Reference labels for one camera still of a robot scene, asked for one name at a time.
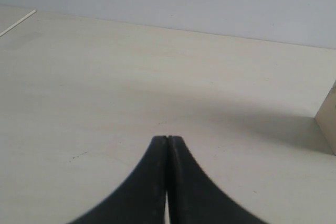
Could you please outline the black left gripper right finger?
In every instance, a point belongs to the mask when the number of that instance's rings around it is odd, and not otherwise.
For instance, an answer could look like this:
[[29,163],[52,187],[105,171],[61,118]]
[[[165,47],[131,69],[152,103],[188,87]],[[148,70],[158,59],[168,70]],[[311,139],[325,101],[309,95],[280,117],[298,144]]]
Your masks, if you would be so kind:
[[180,136],[169,136],[166,192],[170,223],[264,223],[221,191]]

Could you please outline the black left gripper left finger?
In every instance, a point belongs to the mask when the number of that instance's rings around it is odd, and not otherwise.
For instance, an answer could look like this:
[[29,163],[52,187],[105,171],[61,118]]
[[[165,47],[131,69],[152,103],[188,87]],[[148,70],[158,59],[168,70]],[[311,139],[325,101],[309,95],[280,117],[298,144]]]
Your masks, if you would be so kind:
[[165,223],[168,139],[155,136],[132,173],[72,223]]

